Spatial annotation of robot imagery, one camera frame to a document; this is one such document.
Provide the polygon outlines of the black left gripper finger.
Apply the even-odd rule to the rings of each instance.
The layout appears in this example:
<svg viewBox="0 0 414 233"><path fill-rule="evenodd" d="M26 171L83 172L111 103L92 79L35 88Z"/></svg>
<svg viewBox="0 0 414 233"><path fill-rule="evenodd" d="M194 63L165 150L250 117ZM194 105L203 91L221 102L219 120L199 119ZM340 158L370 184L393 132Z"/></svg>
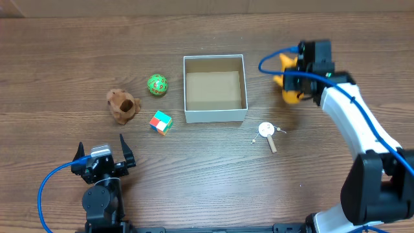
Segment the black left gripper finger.
<svg viewBox="0 0 414 233"><path fill-rule="evenodd" d="M83 147L83 143L79 142L77 152L73 158L73 162L82 159L84 156L85 156L85 150Z"/></svg>
<svg viewBox="0 0 414 233"><path fill-rule="evenodd" d="M120 143L121 143L122 152L123 152L126 163L134 164L135 158L134 158L133 152L130 149L130 147L126 144L122 134L120 134Z"/></svg>

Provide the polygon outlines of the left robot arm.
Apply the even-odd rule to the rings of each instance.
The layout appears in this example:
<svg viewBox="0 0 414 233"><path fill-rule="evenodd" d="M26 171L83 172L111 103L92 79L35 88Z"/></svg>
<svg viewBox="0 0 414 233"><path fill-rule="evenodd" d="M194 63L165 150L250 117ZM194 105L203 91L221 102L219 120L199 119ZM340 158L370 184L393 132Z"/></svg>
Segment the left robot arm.
<svg viewBox="0 0 414 233"><path fill-rule="evenodd" d="M82 207L86 211L86 232L135 231L130 221L124 221L125 210L120 178L129 174L128 169L135 167L132 150L120 136L120 144L125 160L115 162L109 145L104 144L91 149L86 156L80 143L71 165L71 172L79 175L91 187L82 197Z"/></svg>

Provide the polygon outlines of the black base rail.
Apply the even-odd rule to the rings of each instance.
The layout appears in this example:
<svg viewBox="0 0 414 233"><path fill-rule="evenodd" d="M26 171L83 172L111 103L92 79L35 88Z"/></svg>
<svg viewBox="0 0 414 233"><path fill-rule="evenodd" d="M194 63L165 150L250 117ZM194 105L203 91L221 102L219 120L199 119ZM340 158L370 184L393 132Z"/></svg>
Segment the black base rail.
<svg viewBox="0 0 414 233"><path fill-rule="evenodd" d="M272 226L260 227L210 227L210 228L164 228L134 227L122 223L115 227L93 228L86 224L85 228L76 233L92 232L125 232L125 233L313 233L315 230L305 223L276 223Z"/></svg>

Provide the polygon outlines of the white cardboard box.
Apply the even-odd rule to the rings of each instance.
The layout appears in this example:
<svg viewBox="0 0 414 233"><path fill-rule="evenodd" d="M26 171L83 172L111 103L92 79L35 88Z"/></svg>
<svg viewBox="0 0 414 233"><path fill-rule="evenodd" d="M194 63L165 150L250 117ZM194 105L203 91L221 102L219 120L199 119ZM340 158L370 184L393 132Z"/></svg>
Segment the white cardboard box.
<svg viewBox="0 0 414 233"><path fill-rule="evenodd" d="M248 99L242 54L185 56L183 82L187 123L245 119Z"/></svg>

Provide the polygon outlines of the brown plush capybara toy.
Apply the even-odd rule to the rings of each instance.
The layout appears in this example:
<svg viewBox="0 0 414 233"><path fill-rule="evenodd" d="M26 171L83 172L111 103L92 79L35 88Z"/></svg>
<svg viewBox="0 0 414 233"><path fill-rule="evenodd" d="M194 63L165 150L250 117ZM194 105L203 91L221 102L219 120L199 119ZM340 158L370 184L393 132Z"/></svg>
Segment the brown plush capybara toy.
<svg viewBox="0 0 414 233"><path fill-rule="evenodd" d="M111 114L121 125L125 125L135 114L140 112L141 99L134 98L125 89L109 90L106 99Z"/></svg>

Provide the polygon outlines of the small wooden rattle drum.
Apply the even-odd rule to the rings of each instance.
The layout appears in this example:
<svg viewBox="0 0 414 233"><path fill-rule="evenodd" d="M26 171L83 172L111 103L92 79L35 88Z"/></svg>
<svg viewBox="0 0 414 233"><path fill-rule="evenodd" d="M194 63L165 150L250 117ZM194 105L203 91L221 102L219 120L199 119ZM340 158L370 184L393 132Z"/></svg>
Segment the small wooden rattle drum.
<svg viewBox="0 0 414 233"><path fill-rule="evenodd" d="M255 144L256 143L256 138L258 136L261 136L261 137L267 139L267 142L268 142L268 145L271 149L271 152L276 153L277 148L276 148L276 145L274 144L274 140L272 138L272 136L275 132L287 133L286 131L282 130L280 127L277 127L277 126L273 125L270 122L262 122L258 126L257 135L251 140L251 144Z"/></svg>

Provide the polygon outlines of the colourful two-by-two puzzle cube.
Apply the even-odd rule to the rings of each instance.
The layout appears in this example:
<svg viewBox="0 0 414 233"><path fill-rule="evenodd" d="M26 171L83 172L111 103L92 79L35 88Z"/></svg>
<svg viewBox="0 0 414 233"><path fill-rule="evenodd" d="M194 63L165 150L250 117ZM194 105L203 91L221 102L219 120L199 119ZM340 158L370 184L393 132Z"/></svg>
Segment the colourful two-by-two puzzle cube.
<svg viewBox="0 0 414 233"><path fill-rule="evenodd" d="M166 135L173 125L173 120L165 113L157 111L150 120L149 125L161 135Z"/></svg>

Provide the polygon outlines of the green patterned ball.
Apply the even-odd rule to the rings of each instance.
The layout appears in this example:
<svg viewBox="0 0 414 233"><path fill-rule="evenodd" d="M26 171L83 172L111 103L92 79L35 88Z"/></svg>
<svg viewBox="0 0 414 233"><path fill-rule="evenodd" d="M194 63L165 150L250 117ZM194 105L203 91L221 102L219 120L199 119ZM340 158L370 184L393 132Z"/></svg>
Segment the green patterned ball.
<svg viewBox="0 0 414 233"><path fill-rule="evenodd" d="M161 74L153 74L147 81L147 88L151 94L162 96L168 90L168 80Z"/></svg>

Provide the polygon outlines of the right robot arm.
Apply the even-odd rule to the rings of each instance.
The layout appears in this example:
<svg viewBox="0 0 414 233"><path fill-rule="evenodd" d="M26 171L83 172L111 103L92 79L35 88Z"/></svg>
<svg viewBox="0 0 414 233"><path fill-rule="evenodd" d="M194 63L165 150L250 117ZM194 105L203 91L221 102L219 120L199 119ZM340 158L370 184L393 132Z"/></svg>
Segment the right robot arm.
<svg viewBox="0 0 414 233"><path fill-rule="evenodd" d="M284 101L312 99L336 124L353 165L340 203L311 214L306 232L358 232L381 223L413 217L413 150L405 150L379 124L359 87L346 71L336 71L330 41L302 41L279 55Z"/></svg>

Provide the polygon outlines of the yellow rubber toy animal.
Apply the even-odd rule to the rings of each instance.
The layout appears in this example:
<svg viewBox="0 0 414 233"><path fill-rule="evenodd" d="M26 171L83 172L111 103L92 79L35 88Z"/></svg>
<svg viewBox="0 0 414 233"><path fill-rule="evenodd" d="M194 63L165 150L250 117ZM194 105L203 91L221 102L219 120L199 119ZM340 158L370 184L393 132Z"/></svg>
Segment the yellow rubber toy animal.
<svg viewBox="0 0 414 233"><path fill-rule="evenodd" d="M280 54L281 72L294 68L297 64L297 58L289 58L285 54ZM304 94L299 91L285 91L283 88L283 75L274 75L273 80L282 88L282 98L287 104L298 104L303 99Z"/></svg>

